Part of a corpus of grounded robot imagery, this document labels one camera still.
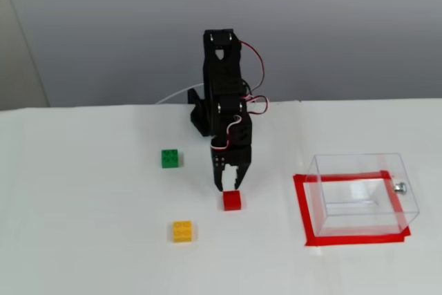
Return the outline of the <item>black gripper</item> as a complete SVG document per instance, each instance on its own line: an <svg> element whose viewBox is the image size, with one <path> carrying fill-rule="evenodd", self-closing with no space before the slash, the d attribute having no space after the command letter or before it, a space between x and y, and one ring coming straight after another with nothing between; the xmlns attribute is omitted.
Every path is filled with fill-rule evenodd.
<svg viewBox="0 0 442 295"><path fill-rule="evenodd" d="M250 167L252 121L248 113L210 115L211 159L213 179L219 191L223 191L222 174L225 165L236 168L235 190L240 188Z"/></svg>

